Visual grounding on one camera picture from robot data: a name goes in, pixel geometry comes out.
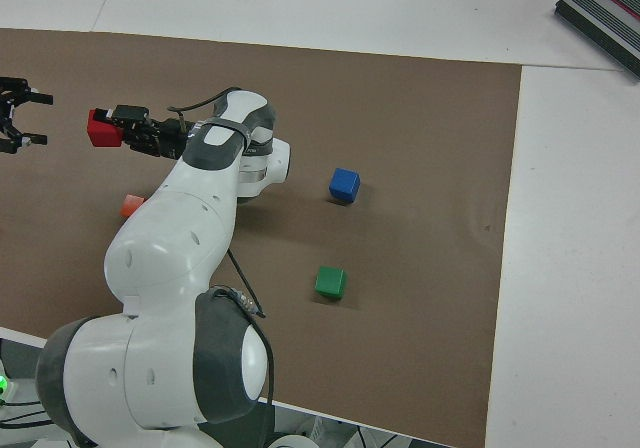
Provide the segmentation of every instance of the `white robotic arm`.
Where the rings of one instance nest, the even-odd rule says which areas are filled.
[[[123,313],[56,331],[38,363],[38,395],[78,446],[216,447],[196,425],[247,413],[267,354],[237,296],[210,288],[210,278],[238,198],[285,180],[289,145],[273,138],[267,100],[248,91],[223,92],[212,118],[188,126],[181,113],[179,123],[158,123],[143,110],[96,110],[89,123],[94,144],[114,146],[115,136],[179,158],[107,251],[105,276]]]

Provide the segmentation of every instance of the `brown table surface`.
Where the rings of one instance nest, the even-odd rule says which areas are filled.
[[[90,108],[164,120],[242,86],[292,147],[289,179],[239,207],[232,242],[268,314],[276,399],[483,446],[519,66],[96,33],[0,43],[0,75],[55,97],[15,117],[49,145],[0,156],[0,326],[47,337],[120,310],[102,271],[120,204],[173,162],[93,148]],[[360,173],[350,206],[330,201],[336,167]],[[341,301],[315,294],[320,265],[346,270]],[[214,281],[241,285],[226,261]]]

